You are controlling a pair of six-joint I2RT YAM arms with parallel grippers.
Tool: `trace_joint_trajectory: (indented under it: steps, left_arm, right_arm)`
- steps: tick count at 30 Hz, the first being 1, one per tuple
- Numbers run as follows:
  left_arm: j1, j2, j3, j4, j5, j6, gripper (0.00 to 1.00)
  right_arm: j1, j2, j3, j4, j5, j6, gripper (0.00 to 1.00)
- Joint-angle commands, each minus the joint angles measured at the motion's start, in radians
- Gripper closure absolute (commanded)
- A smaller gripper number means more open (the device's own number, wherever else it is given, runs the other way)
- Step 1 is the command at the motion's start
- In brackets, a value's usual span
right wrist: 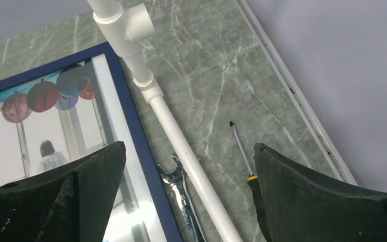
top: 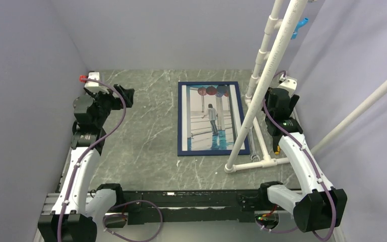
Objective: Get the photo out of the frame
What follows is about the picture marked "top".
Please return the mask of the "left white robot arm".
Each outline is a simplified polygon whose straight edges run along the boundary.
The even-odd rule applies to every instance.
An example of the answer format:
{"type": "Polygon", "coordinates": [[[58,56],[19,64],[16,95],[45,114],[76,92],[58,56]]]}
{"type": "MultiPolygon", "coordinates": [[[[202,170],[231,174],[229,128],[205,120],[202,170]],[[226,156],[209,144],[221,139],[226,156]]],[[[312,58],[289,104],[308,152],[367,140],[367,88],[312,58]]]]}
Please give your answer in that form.
{"type": "Polygon", "coordinates": [[[125,198],[120,184],[101,184],[88,201],[89,185],[100,160],[105,138],[103,125],[113,110],[131,108],[134,89],[115,84],[85,86],[86,93],[73,101],[75,121],[69,168],[60,195],[50,212],[41,215],[38,230],[44,241],[95,241],[108,210],[117,212],[125,198]]]}

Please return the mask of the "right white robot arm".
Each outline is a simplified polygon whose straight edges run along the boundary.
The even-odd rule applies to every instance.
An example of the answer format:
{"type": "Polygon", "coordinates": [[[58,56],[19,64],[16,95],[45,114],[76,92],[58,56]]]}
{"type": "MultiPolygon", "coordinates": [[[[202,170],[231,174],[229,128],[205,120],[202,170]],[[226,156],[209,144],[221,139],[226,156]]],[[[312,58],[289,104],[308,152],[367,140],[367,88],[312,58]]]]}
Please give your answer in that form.
{"type": "Polygon", "coordinates": [[[302,232],[332,232],[341,223],[348,200],[343,189],[336,189],[319,168],[306,142],[299,122],[291,117],[298,95],[282,88],[270,88],[262,111],[275,153],[283,151],[299,180],[301,194],[281,182],[264,183],[257,202],[263,209],[278,205],[289,212],[302,232]]]}

